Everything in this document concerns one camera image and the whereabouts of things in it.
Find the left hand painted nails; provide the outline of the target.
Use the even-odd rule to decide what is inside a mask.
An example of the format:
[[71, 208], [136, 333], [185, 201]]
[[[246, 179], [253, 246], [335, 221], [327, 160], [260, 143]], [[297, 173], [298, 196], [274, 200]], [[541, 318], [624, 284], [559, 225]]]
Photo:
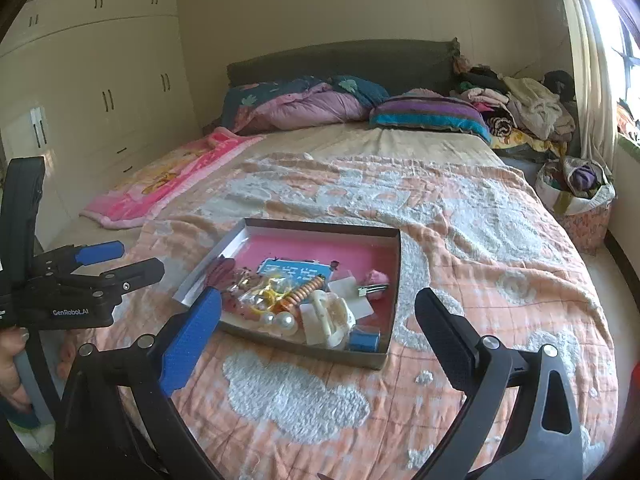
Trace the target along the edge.
[[[61, 336], [53, 335], [53, 338], [56, 340], [58, 356], [48, 358], [48, 363], [55, 365], [56, 376], [61, 382], [65, 382], [75, 359], [75, 341], [66, 333]], [[27, 328], [12, 327], [1, 331], [1, 395], [21, 413], [32, 411], [32, 401], [21, 382], [15, 358], [25, 350], [28, 340]]]

